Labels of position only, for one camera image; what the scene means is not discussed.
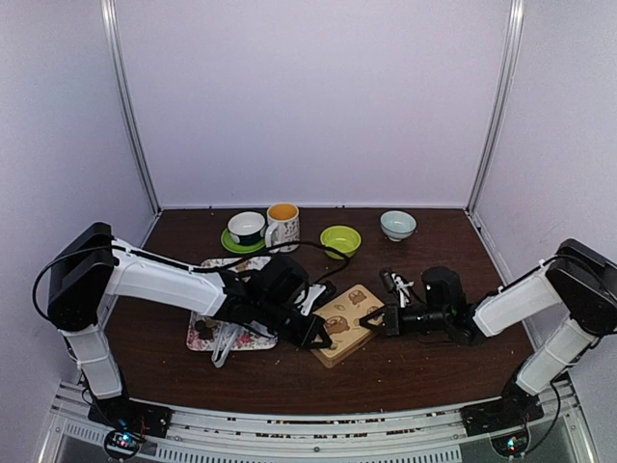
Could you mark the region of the tan tin box base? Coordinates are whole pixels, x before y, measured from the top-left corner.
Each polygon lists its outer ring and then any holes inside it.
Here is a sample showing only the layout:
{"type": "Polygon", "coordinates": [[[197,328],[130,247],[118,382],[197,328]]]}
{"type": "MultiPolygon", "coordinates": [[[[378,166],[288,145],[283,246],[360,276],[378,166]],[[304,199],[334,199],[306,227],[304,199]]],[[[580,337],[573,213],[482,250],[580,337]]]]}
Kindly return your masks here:
{"type": "Polygon", "coordinates": [[[364,347],[374,337],[375,334],[366,332],[359,337],[333,339],[330,347],[314,349],[311,353],[325,368],[333,368],[364,347]]]}

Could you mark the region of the bear print tin lid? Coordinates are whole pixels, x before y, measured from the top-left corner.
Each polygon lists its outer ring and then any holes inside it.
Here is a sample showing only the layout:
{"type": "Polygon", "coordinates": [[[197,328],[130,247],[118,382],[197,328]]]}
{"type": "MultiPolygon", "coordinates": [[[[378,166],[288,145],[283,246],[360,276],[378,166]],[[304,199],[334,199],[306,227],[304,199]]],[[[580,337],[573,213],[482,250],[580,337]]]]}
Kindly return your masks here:
{"type": "Polygon", "coordinates": [[[359,319],[383,305],[365,286],[355,285],[315,313],[325,319],[332,340],[346,339],[362,336],[366,332],[375,334],[363,328],[359,319]]]}

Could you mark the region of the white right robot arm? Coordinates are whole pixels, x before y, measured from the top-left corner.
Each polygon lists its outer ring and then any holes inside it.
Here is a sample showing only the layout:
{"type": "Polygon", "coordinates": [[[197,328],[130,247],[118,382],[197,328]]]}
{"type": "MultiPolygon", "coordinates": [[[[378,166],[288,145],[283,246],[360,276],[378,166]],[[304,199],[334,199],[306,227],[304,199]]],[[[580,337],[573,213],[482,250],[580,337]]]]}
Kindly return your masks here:
{"type": "Polygon", "coordinates": [[[561,317],[499,398],[462,408],[468,435],[541,419],[540,392],[616,332],[616,264],[575,239],[563,241],[553,256],[475,303],[468,302],[459,274],[445,266],[422,273],[422,297],[398,273],[384,269],[380,277],[397,301],[365,315],[360,324],[384,337],[443,331],[460,345],[475,346],[513,325],[561,317]]]}

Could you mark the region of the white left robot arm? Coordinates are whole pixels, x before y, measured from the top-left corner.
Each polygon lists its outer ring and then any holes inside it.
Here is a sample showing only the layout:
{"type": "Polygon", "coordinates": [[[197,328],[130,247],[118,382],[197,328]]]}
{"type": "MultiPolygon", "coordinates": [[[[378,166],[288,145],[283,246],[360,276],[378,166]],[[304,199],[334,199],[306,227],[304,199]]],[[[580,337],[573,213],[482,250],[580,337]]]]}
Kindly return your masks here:
{"type": "Polygon", "coordinates": [[[229,264],[189,264],[117,239],[94,222],[37,276],[49,278],[46,307],[35,309],[64,337],[87,381],[94,409],[118,428],[139,418],[98,315],[109,298],[145,300],[268,333],[303,349],[328,348],[326,322],[312,309],[317,297],[294,259],[275,254],[258,270],[229,264]]]}

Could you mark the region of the silver metal tongs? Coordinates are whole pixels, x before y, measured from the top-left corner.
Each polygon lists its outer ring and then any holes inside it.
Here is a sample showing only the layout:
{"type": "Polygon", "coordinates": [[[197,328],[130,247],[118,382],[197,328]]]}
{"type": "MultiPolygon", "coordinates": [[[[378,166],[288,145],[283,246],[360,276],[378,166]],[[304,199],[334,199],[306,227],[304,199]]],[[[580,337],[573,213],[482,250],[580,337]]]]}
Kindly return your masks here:
{"type": "Polygon", "coordinates": [[[231,349],[236,345],[242,328],[233,323],[223,323],[216,337],[211,355],[211,362],[215,368],[222,368],[231,349]]]}

